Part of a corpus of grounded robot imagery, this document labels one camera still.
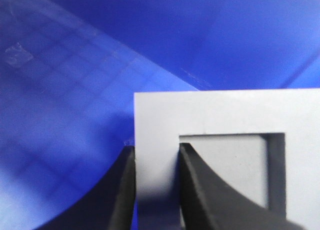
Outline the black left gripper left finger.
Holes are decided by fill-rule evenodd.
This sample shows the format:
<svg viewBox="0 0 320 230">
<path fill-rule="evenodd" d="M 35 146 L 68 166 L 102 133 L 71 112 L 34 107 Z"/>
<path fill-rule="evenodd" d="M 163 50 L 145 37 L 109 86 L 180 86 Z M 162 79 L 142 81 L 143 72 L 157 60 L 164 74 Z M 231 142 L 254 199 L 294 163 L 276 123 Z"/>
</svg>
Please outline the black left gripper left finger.
<svg viewBox="0 0 320 230">
<path fill-rule="evenodd" d="M 129 230 L 136 199 L 135 147 L 125 146 L 100 181 L 38 230 Z"/>
</svg>

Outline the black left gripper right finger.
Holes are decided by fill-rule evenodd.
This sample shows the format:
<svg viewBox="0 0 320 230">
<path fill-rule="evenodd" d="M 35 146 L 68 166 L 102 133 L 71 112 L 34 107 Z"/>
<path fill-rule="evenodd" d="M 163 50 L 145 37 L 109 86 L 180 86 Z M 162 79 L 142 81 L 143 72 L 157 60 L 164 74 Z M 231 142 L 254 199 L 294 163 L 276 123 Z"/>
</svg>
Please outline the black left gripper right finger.
<svg viewBox="0 0 320 230">
<path fill-rule="evenodd" d="M 301 230 L 218 176 L 190 143 L 179 145 L 180 205 L 187 230 Z"/>
</svg>

